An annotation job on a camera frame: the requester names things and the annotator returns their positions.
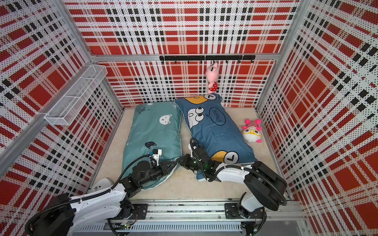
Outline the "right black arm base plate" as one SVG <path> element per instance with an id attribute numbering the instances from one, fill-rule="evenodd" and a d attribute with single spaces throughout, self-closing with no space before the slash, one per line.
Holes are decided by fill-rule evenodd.
<path id="1" fill-rule="evenodd" d="M 258 208 L 252 212 L 247 211 L 238 203 L 226 203 L 224 205 L 226 219 L 262 219 L 264 210 Z"/>

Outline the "blue cartoon-print pillow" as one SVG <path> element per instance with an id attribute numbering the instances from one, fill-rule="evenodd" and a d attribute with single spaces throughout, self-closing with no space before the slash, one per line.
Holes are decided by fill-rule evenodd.
<path id="1" fill-rule="evenodd" d="M 252 147 L 221 105 L 218 94 L 175 100 L 192 135 L 211 158 L 226 164 L 252 165 L 257 161 Z"/>

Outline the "green cat-print pillow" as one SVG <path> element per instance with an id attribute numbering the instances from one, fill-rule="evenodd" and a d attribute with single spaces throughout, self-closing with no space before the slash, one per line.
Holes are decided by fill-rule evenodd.
<path id="1" fill-rule="evenodd" d="M 122 169 L 153 149 L 162 150 L 159 163 L 181 157 L 181 117 L 178 105 L 172 101 L 137 105 L 124 148 Z"/>

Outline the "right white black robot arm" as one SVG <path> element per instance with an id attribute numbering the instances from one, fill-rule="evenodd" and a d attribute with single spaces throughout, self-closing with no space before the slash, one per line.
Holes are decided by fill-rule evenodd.
<path id="1" fill-rule="evenodd" d="M 231 217 L 251 218 L 256 210 L 277 211 L 287 205 L 284 193 L 287 182 L 261 161 L 252 165 L 226 164 L 211 158 L 197 139 L 190 139 L 191 153 L 177 159 L 180 166 L 204 178 L 208 182 L 243 183 L 245 192 Z"/>

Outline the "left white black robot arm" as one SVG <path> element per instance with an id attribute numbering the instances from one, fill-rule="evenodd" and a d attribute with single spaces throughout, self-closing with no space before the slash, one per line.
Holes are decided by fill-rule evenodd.
<path id="1" fill-rule="evenodd" d="M 130 198 L 138 194 L 144 184 L 171 174 L 176 166 L 175 160 L 158 163 L 152 156 L 143 155 L 127 166 L 132 168 L 128 176 L 120 175 L 110 187 L 81 196 L 56 196 L 27 221 L 25 233 L 29 236 L 70 236 L 91 223 L 129 217 L 133 213 Z"/>

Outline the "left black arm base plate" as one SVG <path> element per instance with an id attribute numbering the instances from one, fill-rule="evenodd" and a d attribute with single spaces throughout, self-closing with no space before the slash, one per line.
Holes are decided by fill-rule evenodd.
<path id="1" fill-rule="evenodd" d="M 148 204 L 131 204 L 121 209 L 121 212 L 111 220 L 144 220 L 146 218 Z"/>

